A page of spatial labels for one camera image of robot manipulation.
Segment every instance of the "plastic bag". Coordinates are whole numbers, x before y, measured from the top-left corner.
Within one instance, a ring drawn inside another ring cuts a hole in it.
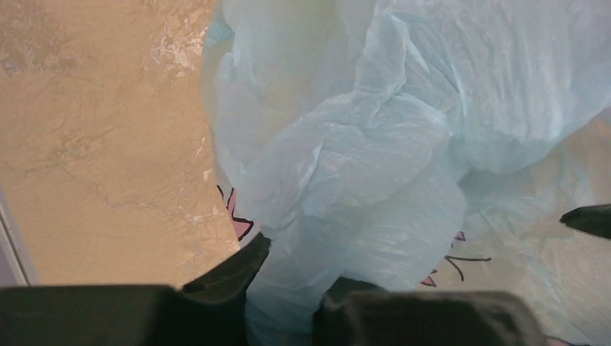
[[[459,231],[518,234],[558,195],[591,200],[565,169],[529,170],[611,105],[610,19],[605,0],[219,1],[216,169],[272,240],[254,345],[306,342],[340,275],[409,290]]]

